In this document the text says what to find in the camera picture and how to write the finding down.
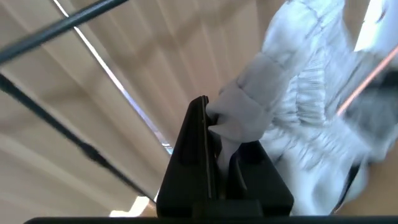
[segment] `white fabric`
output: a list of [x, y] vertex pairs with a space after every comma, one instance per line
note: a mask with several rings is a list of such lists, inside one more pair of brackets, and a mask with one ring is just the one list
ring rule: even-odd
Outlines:
[[[362, 164], [346, 199], [355, 198], [366, 185], [367, 161], [383, 158], [397, 136], [397, 131], [377, 136], [377, 130], [359, 125], [375, 117], [362, 101], [350, 110], [370, 114], [335, 115], [377, 63], [351, 51], [343, 8], [343, 0], [286, 2], [271, 21], [261, 52], [206, 109], [218, 116], [209, 130], [221, 137], [221, 171], [227, 173], [242, 142], [260, 140], [294, 196], [293, 215], [330, 214], [349, 169]], [[391, 130], [396, 123], [389, 124]], [[365, 136], [376, 137], [369, 142]]]

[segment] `gathered fabric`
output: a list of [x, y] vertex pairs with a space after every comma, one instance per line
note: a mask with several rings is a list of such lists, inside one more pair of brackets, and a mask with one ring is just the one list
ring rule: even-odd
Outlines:
[[344, 5], [287, 1], [261, 51], [206, 107], [218, 118], [209, 130], [221, 138], [222, 173], [241, 143], [259, 140], [294, 196], [292, 215], [329, 215], [353, 166], [359, 172], [345, 201], [356, 198], [366, 186], [368, 163], [382, 161], [398, 135], [395, 90], [368, 89], [344, 116], [336, 115], [381, 61], [353, 52]]

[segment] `white garment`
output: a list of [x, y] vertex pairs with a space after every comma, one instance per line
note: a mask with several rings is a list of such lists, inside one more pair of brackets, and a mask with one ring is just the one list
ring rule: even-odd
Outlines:
[[[209, 130], [221, 137], [221, 171], [227, 172], [242, 142], [260, 140], [294, 196], [293, 215], [330, 214], [349, 169], [362, 164], [346, 197], [355, 198], [366, 185], [367, 162], [384, 158], [397, 136], [398, 121], [390, 123], [388, 136], [369, 140], [374, 129], [359, 124], [374, 113], [346, 119], [335, 115], [377, 64], [373, 57], [352, 52], [344, 3], [286, 2], [271, 21], [261, 52], [206, 108], [210, 117], [218, 117]], [[356, 102], [350, 107], [353, 114], [366, 110], [362, 101]]]

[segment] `corrugated panel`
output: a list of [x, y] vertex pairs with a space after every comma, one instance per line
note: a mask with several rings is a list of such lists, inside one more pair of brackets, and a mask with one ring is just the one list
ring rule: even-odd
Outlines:
[[[71, 13], [94, 0], [59, 2]], [[269, 21], [283, 1], [268, 1], [269, 11], [259, 2], [131, 0], [80, 29], [173, 145], [189, 102], [199, 95], [214, 99], [258, 51], [265, 30], [258, 18], [261, 25]], [[2, 0], [0, 47], [62, 17], [52, 1]], [[75, 32], [0, 71], [156, 194], [169, 155]], [[0, 104], [0, 206], [7, 223], [130, 209], [134, 191], [16, 100], [0, 93]]]

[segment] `gray fabric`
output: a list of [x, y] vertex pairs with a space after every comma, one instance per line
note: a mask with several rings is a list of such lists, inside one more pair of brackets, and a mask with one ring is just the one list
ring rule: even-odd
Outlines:
[[221, 138], [224, 175], [242, 142], [260, 140], [295, 198], [293, 215], [328, 215], [350, 167], [362, 164], [347, 195], [355, 198], [367, 181], [364, 164], [384, 158], [398, 132], [392, 93], [361, 95], [345, 117], [335, 115], [379, 61], [352, 52], [343, 8], [343, 0], [286, 2], [261, 52], [206, 108], [218, 117], [209, 130]]

